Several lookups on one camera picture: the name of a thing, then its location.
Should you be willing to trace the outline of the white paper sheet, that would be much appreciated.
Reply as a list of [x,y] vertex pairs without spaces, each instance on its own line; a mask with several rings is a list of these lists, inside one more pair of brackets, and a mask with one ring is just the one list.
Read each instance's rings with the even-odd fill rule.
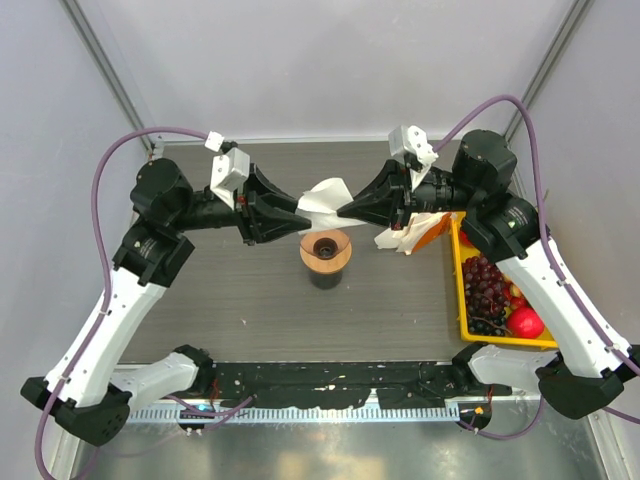
[[308,219],[311,227],[299,235],[363,225],[364,222],[342,218],[337,211],[351,203],[353,197],[342,178],[328,178],[305,191],[299,198],[295,214]]

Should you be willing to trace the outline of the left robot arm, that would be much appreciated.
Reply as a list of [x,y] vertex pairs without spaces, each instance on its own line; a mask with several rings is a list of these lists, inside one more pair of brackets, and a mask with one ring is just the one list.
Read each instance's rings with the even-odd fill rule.
[[213,361],[190,345],[129,375],[114,369],[193,252],[186,232],[235,227],[244,243],[254,245],[310,228],[310,220],[296,213],[296,199],[254,164],[243,169],[229,202],[209,189],[194,190],[170,159],[151,160],[140,169],[130,194],[138,218],[107,264],[104,293],[56,367],[44,377],[27,379],[21,389],[63,430],[101,447],[134,411],[169,394],[201,398],[212,390]]

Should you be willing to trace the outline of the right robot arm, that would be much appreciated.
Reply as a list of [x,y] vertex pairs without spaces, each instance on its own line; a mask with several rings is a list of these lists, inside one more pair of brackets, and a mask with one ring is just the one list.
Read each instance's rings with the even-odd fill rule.
[[559,414],[580,419],[607,407],[639,374],[639,348],[619,335],[562,265],[539,209],[510,193],[516,156],[504,138],[463,136],[451,171],[415,126],[390,135],[391,159],[338,216],[400,230],[414,213],[463,212],[472,245],[524,294],[557,343],[554,352],[476,343],[455,356],[454,386],[474,394],[499,384],[540,394]]

